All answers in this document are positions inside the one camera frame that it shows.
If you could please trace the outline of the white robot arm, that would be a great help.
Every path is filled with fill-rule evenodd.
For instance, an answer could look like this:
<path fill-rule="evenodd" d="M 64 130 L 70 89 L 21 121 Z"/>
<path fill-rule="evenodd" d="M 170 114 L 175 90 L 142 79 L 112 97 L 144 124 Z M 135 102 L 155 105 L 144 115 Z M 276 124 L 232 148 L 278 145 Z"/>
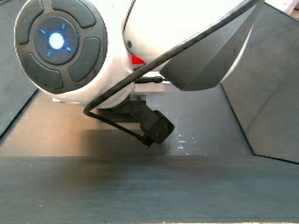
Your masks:
<path fill-rule="evenodd" d="M 13 28 L 33 85 L 87 105 L 132 72 L 182 91 L 216 87 L 247 46 L 264 0 L 27 0 Z"/>

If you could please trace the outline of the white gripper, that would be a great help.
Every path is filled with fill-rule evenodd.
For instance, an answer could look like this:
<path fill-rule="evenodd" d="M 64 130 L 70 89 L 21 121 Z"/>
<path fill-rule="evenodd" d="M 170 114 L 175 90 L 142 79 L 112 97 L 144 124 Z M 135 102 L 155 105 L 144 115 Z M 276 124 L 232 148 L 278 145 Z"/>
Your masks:
<path fill-rule="evenodd" d="M 264 0 L 135 0 L 124 39 L 154 70 L 182 90 L 215 88 L 247 47 Z"/>

